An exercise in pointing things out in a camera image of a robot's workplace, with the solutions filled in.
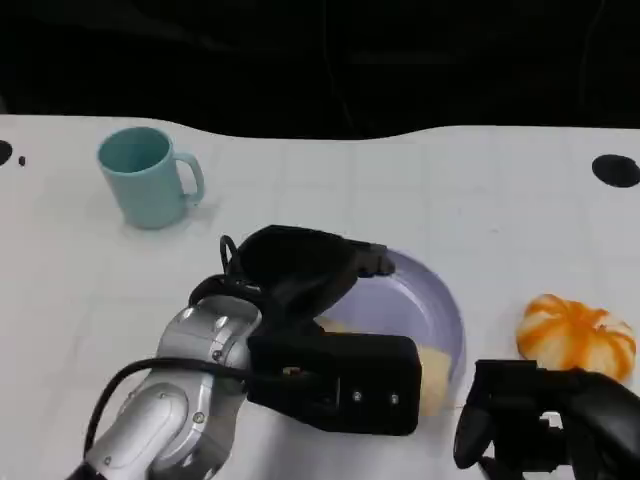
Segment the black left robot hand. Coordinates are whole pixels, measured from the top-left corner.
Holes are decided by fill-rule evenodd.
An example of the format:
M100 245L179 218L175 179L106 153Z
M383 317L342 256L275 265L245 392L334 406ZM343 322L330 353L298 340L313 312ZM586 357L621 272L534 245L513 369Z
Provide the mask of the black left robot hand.
M384 245L297 226L267 226L230 252L224 272L259 286L293 321L315 319L362 278L395 272Z

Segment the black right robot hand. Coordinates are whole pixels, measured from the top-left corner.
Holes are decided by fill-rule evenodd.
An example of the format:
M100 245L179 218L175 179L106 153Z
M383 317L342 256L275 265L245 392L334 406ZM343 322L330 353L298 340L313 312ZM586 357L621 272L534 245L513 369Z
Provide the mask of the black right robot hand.
M639 398L601 373L533 361L479 360L453 458L487 479L568 465L577 479L639 476Z

